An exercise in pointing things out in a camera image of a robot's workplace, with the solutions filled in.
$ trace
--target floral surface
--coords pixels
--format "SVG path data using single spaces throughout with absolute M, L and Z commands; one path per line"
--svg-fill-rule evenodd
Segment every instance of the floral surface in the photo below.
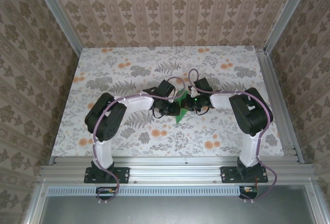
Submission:
M 103 92 L 127 96 L 196 68 L 214 90 L 255 87 L 269 103 L 253 46 L 132 47 L 84 49 L 53 149 L 55 156 L 91 155 L 86 114 Z M 171 83 L 180 89 L 182 83 Z M 231 109 L 188 112 L 155 119 L 149 110 L 124 117 L 112 139 L 114 156 L 227 156 L 240 153 L 243 133 Z M 275 123 L 265 133 L 262 155 L 282 155 Z

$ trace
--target purple cable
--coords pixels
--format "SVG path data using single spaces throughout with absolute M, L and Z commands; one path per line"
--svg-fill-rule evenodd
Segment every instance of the purple cable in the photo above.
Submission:
M 255 198 L 255 199 L 251 199 L 251 201 L 252 201 L 252 200 L 255 201 L 255 200 L 259 200 L 259 199 L 263 198 L 265 195 L 267 195 L 267 194 L 270 192 L 270 190 L 275 186 L 275 184 L 276 184 L 276 182 L 277 182 L 277 174 L 275 173 L 275 171 L 274 171 L 273 169 L 269 168 L 268 166 L 266 166 L 266 165 L 265 165 L 265 164 L 259 159 L 259 152 L 260 152 L 261 138 L 262 138 L 263 134 L 267 131 L 267 129 L 269 128 L 269 125 L 270 125 L 270 115 L 269 115 L 269 112 L 268 112 L 268 110 L 267 110 L 267 107 L 263 104 L 263 102 L 262 102 L 260 99 L 258 99 L 257 97 L 255 97 L 255 96 L 253 96 L 252 94 L 247 93 L 247 92 L 245 92 L 245 91 L 204 91 L 204 90 L 202 90 L 202 89 L 199 89 L 199 88 L 195 87 L 194 83 L 193 83 L 193 82 L 191 81 L 191 79 L 190 79 L 190 74 L 191 74 L 192 71 L 195 71 L 195 72 L 197 73 L 197 80 L 198 80 L 198 78 L 199 78 L 199 72 L 198 72 L 197 69 L 193 68 L 193 69 L 191 69 L 191 70 L 189 71 L 189 73 L 188 73 L 188 80 L 189 80 L 189 83 L 190 83 L 190 85 L 191 85 L 193 88 L 195 88 L 197 91 L 204 92 L 204 93 L 211 93 L 211 94 L 213 94 L 213 93 L 229 93 L 229 94 L 232 94 L 232 93 L 240 93 L 240 94 L 245 94 L 245 95 L 249 96 L 250 98 L 254 99 L 255 101 L 257 101 L 257 102 L 260 104 L 260 106 L 265 110 L 265 113 L 266 113 L 266 116 L 267 116 L 267 125 L 266 125 L 266 127 L 264 128 L 264 130 L 259 134 L 259 137 L 258 137 L 258 144 L 257 144 L 257 151 L 256 151 L 256 157 L 257 157 L 258 162 L 259 162 L 262 166 L 264 166 L 266 169 L 270 170 L 270 171 L 274 174 L 275 179 L 274 179 L 273 184 L 270 186 L 270 188 L 269 188 L 269 189 L 268 189 L 263 195 L 261 195 L 260 197 Z
M 101 193 L 101 191 L 105 190 L 106 188 L 101 188 L 101 189 L 99 189 L 99 191 L 97 192 L 97 199 L 99 200 L 99 202 L 101 202 L 101 201 L 104 201 L 104 202 L 111 201 L 111 200 L 117 195 L 117 193 L 119 192 L 119 187 L 120 187 L 120 186 L 119 186 L 120 184 L 119 184 L 119 180 L 118 180 L 118 178 L 117 178 L 117 177 L 116 177 L 111 171 L 109 171 L 109 170 L 107 170 L 106 168 L 104 168 L 104 167 L 100 164 L 100 162 L 98 161 L 98 159 L 97 159 L 97 154 L 96 154 L 96 142 L 97 142 L 97 140 L 96 140 L 96 131 L 97 131 L 97 128 L 98 128 L 98 126 L 99 126 L 99 124 L 100 124 L 102 118 L 105 116 L 106 112 L 108 112 L 108 111 L 110 110 L 111 106 L 113 106 L 116 102 L 121 101 L 121 100 L 124 100 L 124 99 L 130 99 L 130 98 L 135 98 L 135 97 L 150 97 L 150 96 L 152 96 L 153 98 L 164 99 L 164 100 L 175 100 L 175 99 L 179 99 L 179 98 L 181 98 L 181 97 L 183 96 L 183 94 L 185 93 L 184 90 L 186 89 L 185 81 L 184 81 L 182 78 L 180 78 L 180 77 L 176 77 L 176 76 L 170 77 L 170 78 L 168 79 L 168 81 L 171 80 L 171 79 L 173 79 L 173 78 L 177 78 L 177 79 L 181 80 L 182 83 L 183 83 L 183 85 L 184 85 L 184 87 L 183 87 L 183 91 L 182 91 L 182 93 L 181 93 L 179 96 L 174 97 L 174 98 L 165 98 L 165 97 L 159 97 L 159 96 L 149 95 L 149 94 L 135 94 L 135 95 L 127 96 L 127 97 L 120 97 L 120 98 L 115 99 L 114 101 L 112 101 L 112 102 L 111 102 L 111 103 L 110 103 L 110 104 L 104 109 L 103 113 L 100 115 L 98 121 L 96 122 L 96 125 L 95 125 L 95 128 L 94 128 L 94 131 L 93 131 L 93 155 L 94 155 L 95 162 L 96 162 L 97 166 L 98 166 L 100 169 L 102 169 L 103 171 L 105 171 L 106 173 L 110 174 L 110 175 L 115 179 L 115 181 L 116 181 L 116 183 L 117 183 L 117 188 L 116 188 L 116 191 L 114 192 L 114 194 L 113 194 L 108 200 L 101 200 L 101 199 L 100 199 L 100 193 Z

